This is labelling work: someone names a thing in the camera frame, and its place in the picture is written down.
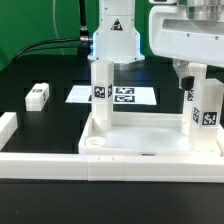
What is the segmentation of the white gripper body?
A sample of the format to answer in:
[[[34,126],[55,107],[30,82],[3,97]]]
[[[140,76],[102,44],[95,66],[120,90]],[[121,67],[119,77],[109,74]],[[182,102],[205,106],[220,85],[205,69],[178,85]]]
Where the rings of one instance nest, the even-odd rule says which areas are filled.
[[[154,55],[224,68],[224,0],[173,0],[149,13]]]

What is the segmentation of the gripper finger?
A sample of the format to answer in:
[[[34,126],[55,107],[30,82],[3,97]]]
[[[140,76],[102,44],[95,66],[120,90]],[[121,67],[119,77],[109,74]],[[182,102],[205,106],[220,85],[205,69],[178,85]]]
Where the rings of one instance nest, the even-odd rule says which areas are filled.
[[[179,88],[183,90],[191,90],[194,85],[194,76],[190,72],[189,62],[174,59],[173,68],[179,79]]]

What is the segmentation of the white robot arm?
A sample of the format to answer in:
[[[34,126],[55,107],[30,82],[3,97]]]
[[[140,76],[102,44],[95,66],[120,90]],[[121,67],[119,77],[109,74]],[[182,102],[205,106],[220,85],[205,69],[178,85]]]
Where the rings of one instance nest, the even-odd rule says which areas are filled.
[[[173,60],[184,90],[193,87],[189,64],[224,68],[224,0],[148,0],[149,45],[153,54]],[[134,25],[136,0],[99,0],[99,26],[90,60],[121,66],[141,61],[140,34]]]

